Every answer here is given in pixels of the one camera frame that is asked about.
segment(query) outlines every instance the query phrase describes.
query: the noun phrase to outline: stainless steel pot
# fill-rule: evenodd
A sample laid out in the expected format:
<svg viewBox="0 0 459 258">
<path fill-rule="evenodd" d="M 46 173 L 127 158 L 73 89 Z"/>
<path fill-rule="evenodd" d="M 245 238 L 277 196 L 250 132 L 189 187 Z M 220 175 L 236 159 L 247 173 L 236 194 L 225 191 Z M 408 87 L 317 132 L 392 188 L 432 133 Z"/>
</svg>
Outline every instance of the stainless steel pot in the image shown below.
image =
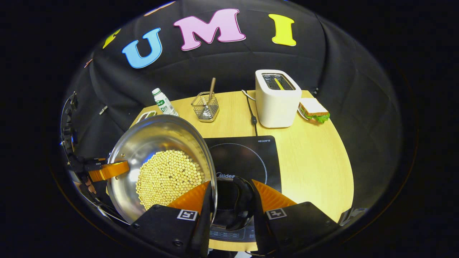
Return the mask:
<svg viewBox="0 0 459 258">
<path fill-rule="evenodd" d="M 214 211 L 217 210 L 217 177 L 209 148 L 199 132 L 186 120 L 172 115 L 145 119 L 129 130 L 116 143 L 108 163 L 127 160 L 130 171 L 107 180 L 107 190 L 116 210 L 133 223 L 146 210 L 135 192 L 140 167 L 157 151 L 181 150 L 199 164 L 205 181 L 210 180 Z M 211 223 L 215 218 L 212 213 Z"/>
</svg>

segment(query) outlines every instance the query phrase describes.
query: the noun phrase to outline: midea logo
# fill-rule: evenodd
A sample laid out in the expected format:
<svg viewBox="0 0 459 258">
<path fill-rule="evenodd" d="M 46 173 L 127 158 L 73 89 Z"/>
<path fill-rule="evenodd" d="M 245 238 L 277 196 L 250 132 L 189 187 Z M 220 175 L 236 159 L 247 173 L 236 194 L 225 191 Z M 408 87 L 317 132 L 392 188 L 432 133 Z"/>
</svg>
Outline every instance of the midea logo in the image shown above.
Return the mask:
<svg viewBox="0 0 459 258">
<path fill-rule="evenodd" d="M 222 174 L 220 172 L 217 172 L 217 177 L 220 177 L 220 178 L 234 178 L 234 175 L 230 175 L 230 174 Z"/>
</svg>

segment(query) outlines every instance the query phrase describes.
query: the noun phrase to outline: bread slice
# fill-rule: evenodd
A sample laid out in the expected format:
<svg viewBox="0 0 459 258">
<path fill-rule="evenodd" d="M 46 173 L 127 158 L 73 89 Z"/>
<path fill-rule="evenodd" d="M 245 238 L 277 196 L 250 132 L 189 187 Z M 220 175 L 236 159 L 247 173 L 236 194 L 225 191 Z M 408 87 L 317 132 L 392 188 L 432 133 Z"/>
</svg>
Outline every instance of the bread slice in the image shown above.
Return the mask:
<svg viewBox="0 0 459 258">
<path fill-rule="evenodd" d="M 305 115 L 309 117 L 313 115 L 319 117 L 329 113 L 316 98 L 302 98 L 300 99 L 300 105 L 303 107 Z"/>
</svg>

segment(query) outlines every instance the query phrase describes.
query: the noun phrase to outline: sandwich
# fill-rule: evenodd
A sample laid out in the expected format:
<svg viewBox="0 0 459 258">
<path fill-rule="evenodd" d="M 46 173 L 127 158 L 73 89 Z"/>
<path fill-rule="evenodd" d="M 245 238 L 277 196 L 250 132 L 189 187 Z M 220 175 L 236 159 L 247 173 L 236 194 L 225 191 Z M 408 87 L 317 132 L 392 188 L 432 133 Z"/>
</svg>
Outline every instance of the sandwich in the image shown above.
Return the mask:
<svg viewBox="0 0 459 258">
<path fill-rule="evenodd" d="M 312 122 L 324 123 L 330 118 L 330 113 L 324 108 L 323 105 L 317 101 L 316 98 L 302 98 L 298 111 L 302 116 Z"/>
</svg>

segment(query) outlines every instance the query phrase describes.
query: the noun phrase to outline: bottle cap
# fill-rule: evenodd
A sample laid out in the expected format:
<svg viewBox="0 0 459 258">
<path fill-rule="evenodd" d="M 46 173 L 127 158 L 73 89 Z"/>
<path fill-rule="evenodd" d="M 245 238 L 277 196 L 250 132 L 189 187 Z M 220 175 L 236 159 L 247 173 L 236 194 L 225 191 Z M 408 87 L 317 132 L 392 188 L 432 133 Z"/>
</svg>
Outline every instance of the bottle cap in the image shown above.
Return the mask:
<svg viewBox="0 0 459 258">
<path fill-rule="evenodd" d="M 161 92 L 161 90 L 160 90 L 159 88 L 156 88 L 156 89 L 154 89 L 154 90 L 151 91 L 151 93 L 153 94 L 153 96 L 158 95 L 160 92 Z"/>
</svg>

